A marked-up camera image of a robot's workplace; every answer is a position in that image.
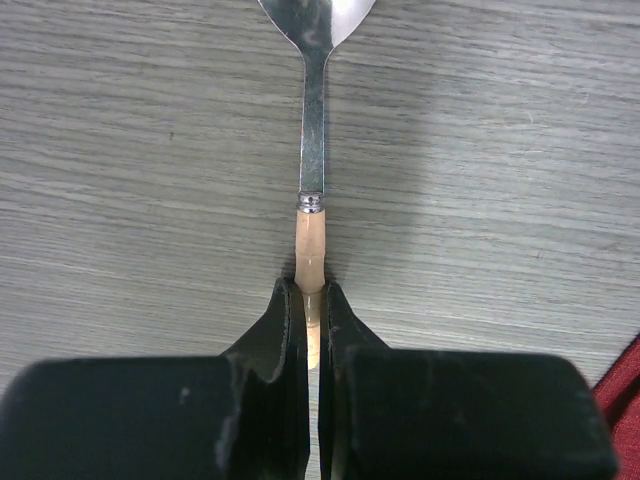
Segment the tan handle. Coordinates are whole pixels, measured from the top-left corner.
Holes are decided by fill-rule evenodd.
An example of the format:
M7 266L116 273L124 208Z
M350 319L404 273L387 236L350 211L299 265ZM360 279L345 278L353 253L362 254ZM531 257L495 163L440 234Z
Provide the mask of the tan handle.
M320 362L320 303L324 287L325 214L298 211L296 278L307 318L309 370Z

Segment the spoon neck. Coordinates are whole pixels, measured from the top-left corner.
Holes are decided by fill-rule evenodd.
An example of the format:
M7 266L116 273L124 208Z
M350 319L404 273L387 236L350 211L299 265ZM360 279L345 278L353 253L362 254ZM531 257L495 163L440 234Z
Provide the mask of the spoon neck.
M305 58L300 192L324 194L325 61Z

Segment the red cloth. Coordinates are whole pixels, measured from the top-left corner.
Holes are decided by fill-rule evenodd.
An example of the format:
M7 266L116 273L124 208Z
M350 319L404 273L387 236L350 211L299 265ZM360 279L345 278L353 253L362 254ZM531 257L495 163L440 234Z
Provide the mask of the red cloth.
M640 480L640 336L595 390L621 463L616 480Z

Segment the spoon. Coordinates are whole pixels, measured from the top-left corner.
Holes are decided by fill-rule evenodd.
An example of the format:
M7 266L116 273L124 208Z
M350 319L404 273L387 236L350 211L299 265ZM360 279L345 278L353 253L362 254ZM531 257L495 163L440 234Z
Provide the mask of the spoon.
M320 360L324 286L324 77L331 52L362 23L375 0L258 0L304 60L295 282L304 299L309 369Z

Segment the gray wooden surface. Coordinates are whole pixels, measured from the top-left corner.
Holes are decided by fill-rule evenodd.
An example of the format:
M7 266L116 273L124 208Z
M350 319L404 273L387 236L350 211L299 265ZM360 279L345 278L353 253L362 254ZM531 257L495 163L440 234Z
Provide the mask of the gray wooden surface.
M381 337L606 371L640 329L639 28L378 1L330 64L328 265ZM2 0L0 44L0 391L220 352L290 268L293 47L254 0Z

